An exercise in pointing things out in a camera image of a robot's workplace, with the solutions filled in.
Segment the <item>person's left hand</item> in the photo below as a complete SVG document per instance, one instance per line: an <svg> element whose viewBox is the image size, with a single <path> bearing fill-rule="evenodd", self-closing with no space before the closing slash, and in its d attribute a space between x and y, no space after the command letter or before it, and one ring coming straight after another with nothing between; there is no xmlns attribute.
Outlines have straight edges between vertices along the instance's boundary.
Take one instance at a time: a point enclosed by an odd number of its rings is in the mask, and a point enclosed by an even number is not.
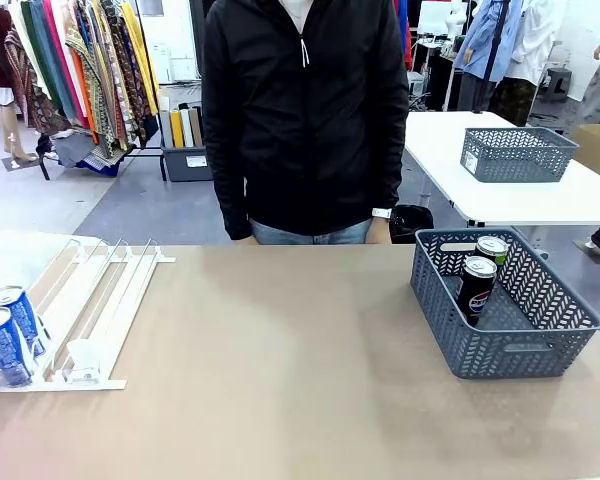
<svg viewBox="0 0 600 480"><path fill-rule="evenodd" d="M390 220L373 217L366 234L367 244L391 245Z"/></svg>

